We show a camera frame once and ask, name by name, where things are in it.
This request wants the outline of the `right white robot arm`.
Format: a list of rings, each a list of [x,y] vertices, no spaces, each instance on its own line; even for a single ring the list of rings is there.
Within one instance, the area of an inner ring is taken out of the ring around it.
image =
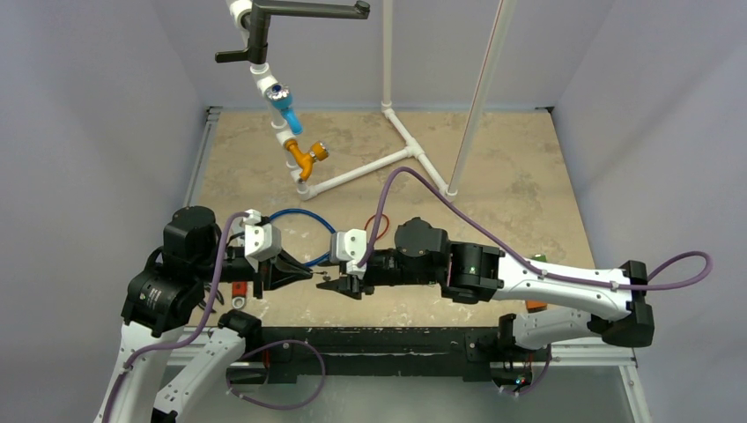
[[[419,217],[396,229],[390,249],[376,249],[367,256],[365,239],[358,229],[333,235],[329,261],[338,266],[339,275],[317,288],[359,300],[378,286],[437,285],[442,297],[462,304],[550,304],[544,311],[499,319],[494,345],[508,359],[576,338],[597,337],[628,348],[647,347],[653,341],[655,321],[642,291],[647,286],[642,262],[597,270],[513,257],[497,247],[451,241],[446,230]]]

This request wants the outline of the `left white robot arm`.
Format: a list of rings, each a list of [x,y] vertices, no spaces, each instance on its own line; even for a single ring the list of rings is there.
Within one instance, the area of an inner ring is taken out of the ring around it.
[[[244,242],[233,245],[229,226],[213,210],[177,210],[163,242],[129,282],[122,308],[121,343],[99,422],[183,422],[208,388],[227,380],[236,362],[257,358],[255,375],[270,375],[273,344],[262,321],[231,310],[218,319],[201,350],[169,382],[171,354],[205,331],[218,287],[250,282],[261,291],[312,277],[312,270],[283,251],[276,228],[261,213],[241,211]]]

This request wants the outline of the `blue cable lock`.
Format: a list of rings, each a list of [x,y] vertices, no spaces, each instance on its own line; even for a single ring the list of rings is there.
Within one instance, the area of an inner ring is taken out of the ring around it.
[[[334,234],[336,232],[336,229],[322,216],[318,215],[317,213],[313,211],[309,211],[306,209],[300,209],[300,208],[286,208],[280,211],[276,211],[272,213],[269,216],[269,221],[273,221],[275,219],[279,219],[281,217],[287,216],[287,215],[302,215],[307,216],[316,222],[320,223],[323,227],[325,227],[331,234]],[[305,266],[307,267],[315,267],[316,265],[321,264],[322,262],[329,259],[329,252],[326,252],[318,257],[316,257],[313,260],[305,262]]]

